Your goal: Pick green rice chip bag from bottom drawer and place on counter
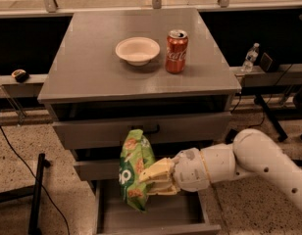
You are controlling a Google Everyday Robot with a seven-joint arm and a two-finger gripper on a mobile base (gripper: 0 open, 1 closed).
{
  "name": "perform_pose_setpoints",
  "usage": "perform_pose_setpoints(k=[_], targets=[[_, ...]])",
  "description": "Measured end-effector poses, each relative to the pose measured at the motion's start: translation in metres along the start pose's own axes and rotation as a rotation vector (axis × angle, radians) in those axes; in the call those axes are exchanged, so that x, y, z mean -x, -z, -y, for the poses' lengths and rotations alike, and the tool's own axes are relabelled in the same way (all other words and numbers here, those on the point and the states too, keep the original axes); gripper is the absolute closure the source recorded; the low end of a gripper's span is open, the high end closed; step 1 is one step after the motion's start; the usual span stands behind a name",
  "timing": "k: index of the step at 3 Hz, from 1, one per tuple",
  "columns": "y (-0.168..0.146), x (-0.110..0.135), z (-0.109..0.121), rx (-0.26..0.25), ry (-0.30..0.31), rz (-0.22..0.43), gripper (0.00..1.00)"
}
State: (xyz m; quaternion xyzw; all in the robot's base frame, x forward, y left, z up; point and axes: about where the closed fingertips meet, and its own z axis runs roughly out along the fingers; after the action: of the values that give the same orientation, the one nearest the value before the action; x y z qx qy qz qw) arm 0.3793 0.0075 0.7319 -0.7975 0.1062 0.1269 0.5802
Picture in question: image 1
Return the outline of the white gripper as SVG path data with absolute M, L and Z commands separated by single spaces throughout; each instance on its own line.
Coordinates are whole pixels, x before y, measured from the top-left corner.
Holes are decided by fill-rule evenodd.
M 210 185 L 201 153 L 196 148 L 182 150 L 173 159 L 156 161 L 139 174 L 139 181 L 148 186 L 148 195 L 163 196 L 176 195 L 180 189 L 197 192 Z

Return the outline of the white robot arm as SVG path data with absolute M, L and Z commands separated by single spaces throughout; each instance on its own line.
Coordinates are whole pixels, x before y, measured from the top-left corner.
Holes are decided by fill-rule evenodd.
M 274 184 L 302 212 L 302 169 L 267 134 L 244 129 L 230 144 L 182 150 L 139 174 L 151 195 L 198 192 L 210 185 L 259 175 Z

